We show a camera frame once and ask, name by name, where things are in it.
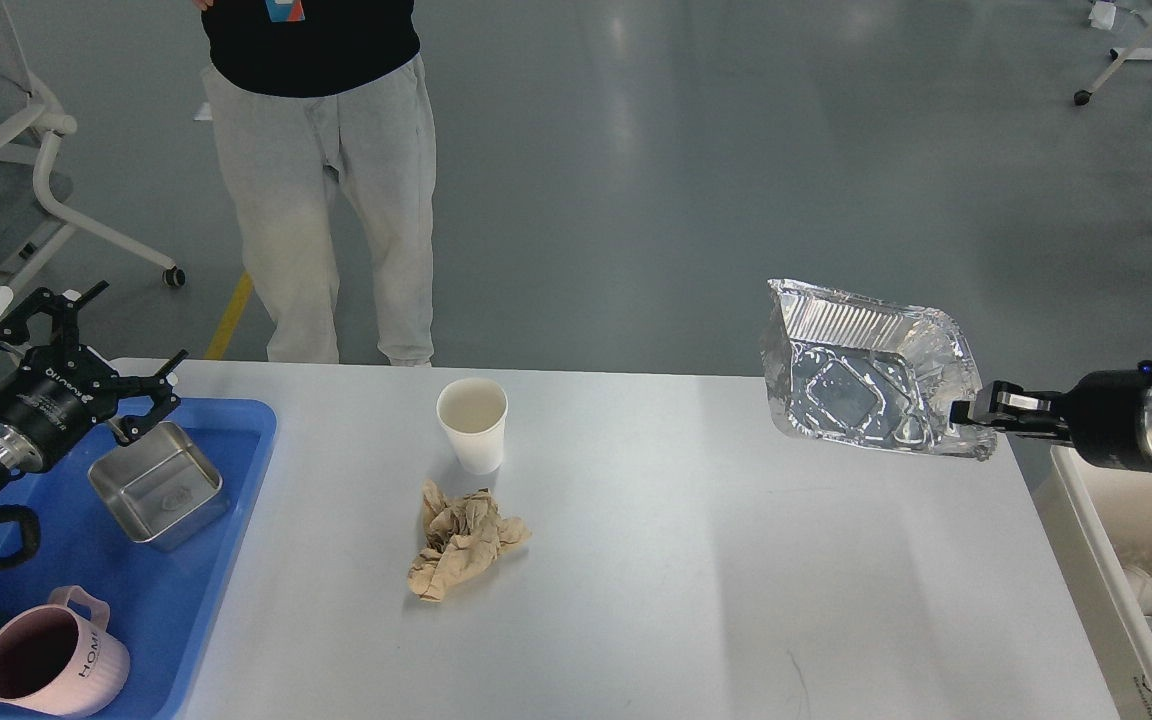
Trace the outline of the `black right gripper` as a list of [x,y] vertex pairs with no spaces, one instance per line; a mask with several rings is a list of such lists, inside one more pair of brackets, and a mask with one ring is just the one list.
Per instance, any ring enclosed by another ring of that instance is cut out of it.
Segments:
[[[1053,402],[1061,397],[1061,416]],[[952,402],[948,419],[963,427],[1074,447],[1087,464],[1152,473],[1152,374],[1093,372],[1062,395],[992,381],[973,401]]]

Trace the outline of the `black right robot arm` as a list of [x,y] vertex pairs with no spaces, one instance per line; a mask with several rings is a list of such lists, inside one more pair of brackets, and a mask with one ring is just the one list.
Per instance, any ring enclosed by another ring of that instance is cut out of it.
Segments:
[[1066,392],[991,382],[952,402],[948,419],[1070,447],[1097,468],[1152,473],[1152,361],[1089,373]]

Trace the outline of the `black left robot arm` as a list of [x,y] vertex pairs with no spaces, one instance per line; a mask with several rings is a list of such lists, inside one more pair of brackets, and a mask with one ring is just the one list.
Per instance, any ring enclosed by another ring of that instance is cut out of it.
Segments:
[[[18,357],[0,382],[0,492],[56,467],[99,425],[128,446],[179,409],[172,373],[185,351],[156,374],[122,376],[82,341],[81,310],[105,288],[99,282],[78,295],[37,288],[0,320],[0,350]],[[35,510],[0,505],[0,571],[31,560],[40,544]]]

